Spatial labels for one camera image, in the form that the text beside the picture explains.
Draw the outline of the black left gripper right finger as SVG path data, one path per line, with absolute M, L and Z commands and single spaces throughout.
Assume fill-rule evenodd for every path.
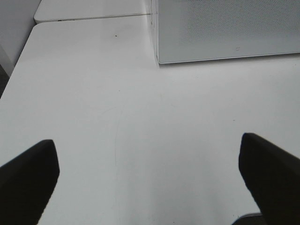
M 244 133 L 239 171 L 269 225 L 300 223 L 300 160 L 255 133 Z

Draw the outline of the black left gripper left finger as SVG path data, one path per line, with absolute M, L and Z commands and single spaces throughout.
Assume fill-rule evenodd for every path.
M 0 223 L 38 224 L 60 174 L 53 140 L 42 140 L 0 168 Z

